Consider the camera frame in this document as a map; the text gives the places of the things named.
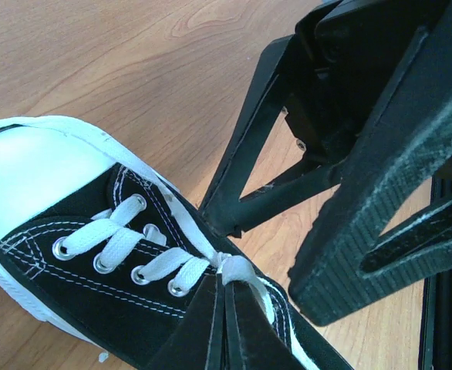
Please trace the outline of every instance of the triangular opening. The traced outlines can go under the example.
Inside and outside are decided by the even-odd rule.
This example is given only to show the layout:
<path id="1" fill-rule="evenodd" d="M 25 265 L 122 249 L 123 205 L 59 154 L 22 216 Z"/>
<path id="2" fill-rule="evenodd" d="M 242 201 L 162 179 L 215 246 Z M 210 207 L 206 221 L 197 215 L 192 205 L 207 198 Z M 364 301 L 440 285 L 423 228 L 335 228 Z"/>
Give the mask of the triangular opening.
<path id="1" fill-rule="evenodd" d="M 240 198 L 262 189 L 302 158 L 303 150 L 297 145 L 296 138 L 289 129 L 285 117 L 286 112 L 283 110 L 279 113 L 272 131 L 262 147 Z"/>

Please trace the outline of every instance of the black canvas fabric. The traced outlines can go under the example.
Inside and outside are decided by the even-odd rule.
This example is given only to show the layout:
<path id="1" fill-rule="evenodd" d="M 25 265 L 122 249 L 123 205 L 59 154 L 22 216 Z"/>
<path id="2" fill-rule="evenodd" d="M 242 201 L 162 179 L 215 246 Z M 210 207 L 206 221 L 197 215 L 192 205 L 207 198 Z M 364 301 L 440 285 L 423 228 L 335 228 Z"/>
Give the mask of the black canvas fabric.
<path id="1" fill-rule="evenodd" d="M 104 243 L 69 261 L 53 256 L 52 245 L 58 238 L 70 235 L 91 222 L 94 214 L 114 209 L 135 193 L 144 196 L 147 208 L 129 227 L 142 231 L 145 224 L 155 224 L 166 235 L 167 246 L 142 240 L 110 274 L 93 269 L 93 258 Z M 216 250 L 241 253 L 227 238 L 214 236 L 198 212 L 180 194 L 177 197 Z M 201 256 L 181 232 L 157 187 L 117 164 L 0 240 L 0 262 L 20 284 L 86 337 L 143 368 L 177 330 L 196 289 L 182 298 L 169 294 L 167 283 L 175 274 L 145 286 L 131 281 L 134 267 L 147 264 L 169 247 L 182 247 Z M 215 269 L 209 267 L 204 276 L 212 274 Z M 273 330 L 290 348 L 290 306 L 284 291 L 269 282 L 275 306 Z"/>

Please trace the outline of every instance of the wood surface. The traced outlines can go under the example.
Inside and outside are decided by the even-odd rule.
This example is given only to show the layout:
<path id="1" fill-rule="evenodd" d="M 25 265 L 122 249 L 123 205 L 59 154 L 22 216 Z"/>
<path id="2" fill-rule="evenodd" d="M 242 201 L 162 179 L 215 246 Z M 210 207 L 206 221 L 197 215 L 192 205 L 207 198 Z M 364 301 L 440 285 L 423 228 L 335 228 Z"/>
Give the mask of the wood surface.
<path id="1" fill-rule="evenodd" d="M 63 114 L 113 134 L 199 204 L 238 117 L 260 52 L 292 33 L 313 0 L 0 0 L 0 118 Z M 248 189 L 301 156 L 285 125 Z M 286 271 L 333 190 L 247 233 L 241 248 L 269 276 Z M 430 184 L 398 223 L 424 207 Z M 321 333 L 357 369 L 417 368 L 422 284 Z M 128 369 L 40 323 L 0 288 L 0 369 Z"/>

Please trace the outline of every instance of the black and white sneaker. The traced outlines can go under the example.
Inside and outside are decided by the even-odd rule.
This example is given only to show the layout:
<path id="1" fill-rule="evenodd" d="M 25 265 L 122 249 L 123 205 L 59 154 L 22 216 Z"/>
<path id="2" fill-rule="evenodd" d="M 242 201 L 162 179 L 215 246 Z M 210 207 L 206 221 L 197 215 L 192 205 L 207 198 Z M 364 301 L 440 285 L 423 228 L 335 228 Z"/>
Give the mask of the black and white sneaker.
<path id="1" fill-rule="evenodd" d="M 127 148 L 69 117 L 0 120 L 0 285 L 34 317 L 142 368 L 218 271 L 247 282 L 292 354 L 319 368 L 285 292 Z"/>

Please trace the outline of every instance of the shoe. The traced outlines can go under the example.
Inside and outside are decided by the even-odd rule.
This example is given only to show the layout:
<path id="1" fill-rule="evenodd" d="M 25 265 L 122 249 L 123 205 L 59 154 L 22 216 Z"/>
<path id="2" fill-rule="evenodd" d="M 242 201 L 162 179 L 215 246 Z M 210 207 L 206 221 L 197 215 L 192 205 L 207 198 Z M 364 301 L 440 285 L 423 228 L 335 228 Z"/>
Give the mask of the shoe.
<path id="1" fill-rule="evenodd" d="M 144 368 L 218 273 L 319 368 L 280 286 L 127 148 L 74 118 L 0 119 L 0 285 L 35 318 Z"/>

